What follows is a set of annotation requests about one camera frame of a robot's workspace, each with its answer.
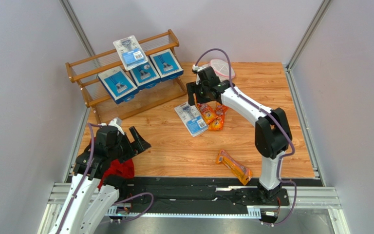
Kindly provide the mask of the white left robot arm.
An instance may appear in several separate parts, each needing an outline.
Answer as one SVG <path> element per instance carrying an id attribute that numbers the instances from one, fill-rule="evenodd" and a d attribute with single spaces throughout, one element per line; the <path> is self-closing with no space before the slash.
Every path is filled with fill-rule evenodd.
<path id="1" fill-rule="evenodd" d="M 49 231 L 51 234 L 93 234 L 108 209 L 120 203 L 127 180 L 105 172 L 111 163 L 124 163 L 151 148 L 135 127 L 130 127 L 134 140 L 116 123 L 89 123 L 91 141 L 76 158 L 74 174 L 64 205 Z"/>

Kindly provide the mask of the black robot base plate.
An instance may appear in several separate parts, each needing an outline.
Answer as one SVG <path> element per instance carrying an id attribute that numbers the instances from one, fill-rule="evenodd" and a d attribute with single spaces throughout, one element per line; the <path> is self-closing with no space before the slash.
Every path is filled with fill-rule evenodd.
<path id="1" fill-rule="evenodd" d="M 276 210 L 292 204 L 286 189 L 281 188 L 276 200 L 264 204 L 257 198 L 258 181 L 239 186 L 231 178 L 135 177 L 119 201 L 133 196 L 124 206 L 132 214 L 245 215 L 249 206 Z"/>

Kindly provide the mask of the gillette razor blister pack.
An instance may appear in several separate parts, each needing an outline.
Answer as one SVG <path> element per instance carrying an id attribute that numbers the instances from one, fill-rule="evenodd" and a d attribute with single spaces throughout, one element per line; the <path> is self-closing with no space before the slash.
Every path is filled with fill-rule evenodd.
<path id="1" fill-rule="evenodd" d="M 134 35 L 113 42 L 125 70 L 132 70 L 149 61 Z"/>
<path id="2" fill-rule="evenodd" d="M 191 106 L 188 102 L 185 102 L 176 106 L 174 110 L 192 137 L 208 130 L 208 124 L 206 124 L 196 106 Z"/>

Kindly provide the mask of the large blue Harry's razor box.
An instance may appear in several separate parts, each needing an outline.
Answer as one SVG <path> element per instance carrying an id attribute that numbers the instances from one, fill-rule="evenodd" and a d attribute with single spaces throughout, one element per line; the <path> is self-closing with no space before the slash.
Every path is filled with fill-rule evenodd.
<path id="1" fill-rule="evenodd" d="M 149 61 L 130 70 L 130 75 L 138 89 L 150 89 L 161 82 L 161 77 Z"/>

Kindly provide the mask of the small blue Harry's razor box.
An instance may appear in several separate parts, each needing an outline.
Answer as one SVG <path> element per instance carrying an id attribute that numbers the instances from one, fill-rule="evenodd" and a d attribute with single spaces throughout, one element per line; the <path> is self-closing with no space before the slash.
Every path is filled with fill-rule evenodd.
<path id="1" fill-rule="evenodd" d="M 135 98 L 139 89 L 120 67 L 114 67 L 97 74 L 98 79 L 116 104 Z"/>

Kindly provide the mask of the Gillette razor blister pack front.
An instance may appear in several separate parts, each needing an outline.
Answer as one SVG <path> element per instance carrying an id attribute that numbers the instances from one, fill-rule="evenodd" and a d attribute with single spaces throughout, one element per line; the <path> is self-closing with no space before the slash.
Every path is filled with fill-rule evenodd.
<path id="1" fill-rule="evenodd" d="M 134 35 L 113 42 L 125 70 L 132 70 L 149 61 Z"/>

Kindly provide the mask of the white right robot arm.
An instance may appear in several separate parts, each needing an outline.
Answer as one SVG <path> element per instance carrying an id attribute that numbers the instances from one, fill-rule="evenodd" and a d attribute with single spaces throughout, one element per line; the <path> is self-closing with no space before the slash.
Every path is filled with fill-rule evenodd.
<path id="1" fill-rule="evenodd" d="M 192 67 L 197 79 L 186 84 L 189 105 L 216 101 L 243 116 L 255 129 L 255 147 L 262 156 L 257 198 L 268 204 L 282 187 L 281 160 L 292 142 L 283 109 L 271 109 L 244 94 L 232 81 L 221 80 L 210 66 Z"/>

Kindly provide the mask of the orange Bic razor bag front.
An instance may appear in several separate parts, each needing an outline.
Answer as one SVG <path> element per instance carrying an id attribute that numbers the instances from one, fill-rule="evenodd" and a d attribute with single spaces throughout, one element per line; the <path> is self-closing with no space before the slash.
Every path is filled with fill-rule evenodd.
<path id="1" fill-rule="evenodd" d="M 231 157 L 226 150 L 221 149 L 219 151 L 216 157 L 216 164 L 222 164 L 227 167 L 242 185 L 247 185 L 253 177 L 252 171 Z"/>

